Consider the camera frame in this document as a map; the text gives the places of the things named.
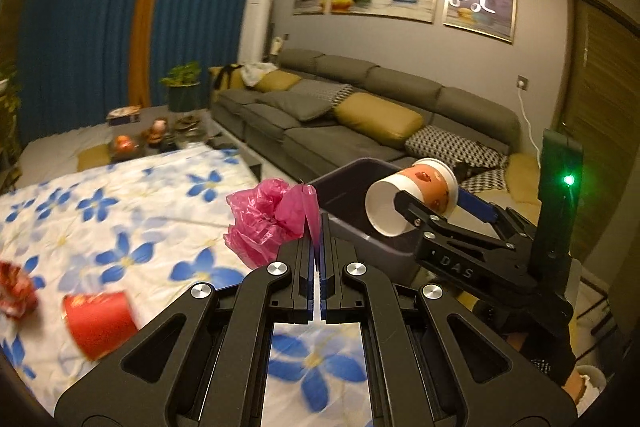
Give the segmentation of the wall socket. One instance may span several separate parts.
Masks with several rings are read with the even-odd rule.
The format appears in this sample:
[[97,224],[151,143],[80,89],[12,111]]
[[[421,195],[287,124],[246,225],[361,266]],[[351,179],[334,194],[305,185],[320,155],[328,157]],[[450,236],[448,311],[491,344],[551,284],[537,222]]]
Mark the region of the wall socket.
[[518,80],[516,80],[516,87],[518,89],[527,91],[528,90],[529,79],[523,76],[518,76]]

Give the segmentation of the yellow cushion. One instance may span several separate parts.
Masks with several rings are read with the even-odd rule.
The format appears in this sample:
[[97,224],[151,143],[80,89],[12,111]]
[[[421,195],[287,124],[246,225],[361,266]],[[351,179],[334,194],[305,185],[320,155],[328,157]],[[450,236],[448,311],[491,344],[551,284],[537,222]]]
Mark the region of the yellow cushion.
[[356,92],[334,108],[336,120],[388,147],[403,148],[409,136],[424,126],[424,119],[412,109]]
[[292,72],[285,72],[282,69],[276,69],[273,72],[268,72],[258,83],[255,84],[254,89],[262,92],[272,91],[286,91],[294,87],[302,77],[293,74]]

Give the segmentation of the grey cushion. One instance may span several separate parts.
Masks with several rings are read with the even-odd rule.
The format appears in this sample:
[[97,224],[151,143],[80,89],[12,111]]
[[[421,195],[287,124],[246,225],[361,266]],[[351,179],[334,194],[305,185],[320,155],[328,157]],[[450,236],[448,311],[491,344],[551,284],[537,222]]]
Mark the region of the grey cushion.
[[280,109],[300,122],[313,121],[332,112],[332,105],[322,98],[290,91],[264,93],[258,102]]

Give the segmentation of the box on coffee table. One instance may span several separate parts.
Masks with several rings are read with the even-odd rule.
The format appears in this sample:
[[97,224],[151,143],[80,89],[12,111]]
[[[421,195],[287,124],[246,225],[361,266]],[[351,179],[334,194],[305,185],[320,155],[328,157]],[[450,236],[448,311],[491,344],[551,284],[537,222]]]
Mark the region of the box on coffee table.
[[141,106],[129,105],[112,109],[106,116],[106,123],[110,127],[122,126],[123,124],[135,124],[140,121]]

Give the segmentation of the red gold paper cup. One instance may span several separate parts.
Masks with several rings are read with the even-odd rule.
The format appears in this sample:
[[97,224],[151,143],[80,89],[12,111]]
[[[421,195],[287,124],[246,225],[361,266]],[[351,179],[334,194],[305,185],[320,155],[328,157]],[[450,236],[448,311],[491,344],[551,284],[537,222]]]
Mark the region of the red gold paper cup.
[[138,332],[123,291],[66,295],[62,310],[70,335],[90,361],[109,355]]

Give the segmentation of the red snack bag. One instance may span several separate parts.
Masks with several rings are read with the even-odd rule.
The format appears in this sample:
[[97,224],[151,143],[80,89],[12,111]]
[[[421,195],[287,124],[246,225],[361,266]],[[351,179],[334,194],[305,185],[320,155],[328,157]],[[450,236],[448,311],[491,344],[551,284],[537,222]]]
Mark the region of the red snack bag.
[[13,320],[21,320],[38,307],[36,288],[32,279],[19,265],[0,262],[1,312]]

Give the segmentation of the grey sectional sofa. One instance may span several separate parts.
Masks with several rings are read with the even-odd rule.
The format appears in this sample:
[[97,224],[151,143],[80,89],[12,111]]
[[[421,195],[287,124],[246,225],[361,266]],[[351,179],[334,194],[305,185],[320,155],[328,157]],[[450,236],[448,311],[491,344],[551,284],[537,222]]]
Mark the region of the grey sectional sofa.
[[372,157],[406,167],[434,157],[495,182],[518,145],[513,110],[369,61],[283,51],[249,86],[243,66],[209,71],[213,118],[295,179]]

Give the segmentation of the pink plastic bag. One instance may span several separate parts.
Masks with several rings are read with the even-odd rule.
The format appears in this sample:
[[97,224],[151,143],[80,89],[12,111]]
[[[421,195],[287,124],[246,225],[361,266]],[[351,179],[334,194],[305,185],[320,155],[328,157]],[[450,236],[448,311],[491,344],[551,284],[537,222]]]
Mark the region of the pink plastic bag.
[[267,179],[226,198],[233,223],[224,243],[250,269],[269,265],[279,248],[308,232],[314,250],[320,248],[321,218],[316,189]]

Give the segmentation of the orange printed paper cup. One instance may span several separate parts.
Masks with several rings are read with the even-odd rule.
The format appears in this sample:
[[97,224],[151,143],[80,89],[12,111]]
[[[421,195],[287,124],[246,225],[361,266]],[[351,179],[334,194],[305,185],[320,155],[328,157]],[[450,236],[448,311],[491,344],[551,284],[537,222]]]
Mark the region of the orange printed paper cup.
[[424,213],[449,217],[458,199],[454,172],[441,160],[423,158],[374,182],[366,193],[364,208],[375,231],[396,237],[419,228]]

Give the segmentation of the grey trash bin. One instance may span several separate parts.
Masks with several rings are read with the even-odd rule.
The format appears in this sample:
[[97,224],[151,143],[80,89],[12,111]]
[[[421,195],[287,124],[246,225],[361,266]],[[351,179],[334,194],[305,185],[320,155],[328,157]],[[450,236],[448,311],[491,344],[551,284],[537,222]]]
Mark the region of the grey trash bin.
[[400,168],[390,162],[363,157],[310,182],[320,208],[330,215],[333,235],[354,245],[357,259],[383,271],[394,283],[410,286],[420,267],[414,260],[418,230],[384,236],[372,227],[364,207],[368,188]]

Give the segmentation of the orange curtain strip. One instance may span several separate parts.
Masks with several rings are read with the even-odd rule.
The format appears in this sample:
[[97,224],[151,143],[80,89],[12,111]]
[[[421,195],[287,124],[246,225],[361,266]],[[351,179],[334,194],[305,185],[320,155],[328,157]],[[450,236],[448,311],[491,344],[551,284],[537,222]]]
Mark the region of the orange curtain strip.
[[129,39],[128,102],[151,105],[150,61],[155,0],[134,0]]

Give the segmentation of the potted green floor plant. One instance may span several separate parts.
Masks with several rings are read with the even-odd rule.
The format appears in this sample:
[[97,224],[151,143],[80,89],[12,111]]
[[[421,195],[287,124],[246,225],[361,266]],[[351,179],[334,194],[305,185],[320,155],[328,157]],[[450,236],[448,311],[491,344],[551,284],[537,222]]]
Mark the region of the potted green floor plant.
[[189,113],[200,106],[201,71],[199,62],[189,62],[174,66],[160,80],[167,90],[171,113]]

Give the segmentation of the patterned cushion far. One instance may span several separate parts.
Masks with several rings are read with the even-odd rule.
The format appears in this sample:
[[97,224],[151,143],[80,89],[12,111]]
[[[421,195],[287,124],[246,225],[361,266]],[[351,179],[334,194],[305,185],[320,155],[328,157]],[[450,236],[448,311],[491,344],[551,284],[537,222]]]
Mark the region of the patterned cushion far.
[[354,93],[354,87],[351,84],[329,82],[317,79],[302,79],[288,91],[318,98],[331,104],[332,107],[340,105],[349,96]]

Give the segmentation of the yellow cushion far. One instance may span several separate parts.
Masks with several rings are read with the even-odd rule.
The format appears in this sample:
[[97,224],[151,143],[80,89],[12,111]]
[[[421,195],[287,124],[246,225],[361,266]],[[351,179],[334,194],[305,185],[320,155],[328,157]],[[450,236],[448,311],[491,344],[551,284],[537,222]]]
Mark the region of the yellow cushion far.
[[262,92],[272,91],[286,91],[294,87],[302,77],[293,74],[292,72],[285,72],[282,69],[276,69],[273,72],[268,72],[258,83],[255,84],[254,89]]

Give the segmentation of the patterned cushion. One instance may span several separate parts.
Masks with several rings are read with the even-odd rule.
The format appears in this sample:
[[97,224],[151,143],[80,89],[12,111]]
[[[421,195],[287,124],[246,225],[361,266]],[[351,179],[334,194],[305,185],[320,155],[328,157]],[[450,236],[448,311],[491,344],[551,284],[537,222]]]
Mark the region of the patterned cushion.
[[351,84],[329,82],[317,79],[302,79],[288,91],[318,98],[331,104],[332,107],[340,105],[349,96],[354,93],[354,87]]
[[435,126],[423,127],[410,135],[405,149],[415,158],[436,158],[449,167],[464,162],[470,167],[495,169],[504,167],[508,161],[508,156],[498,150]]

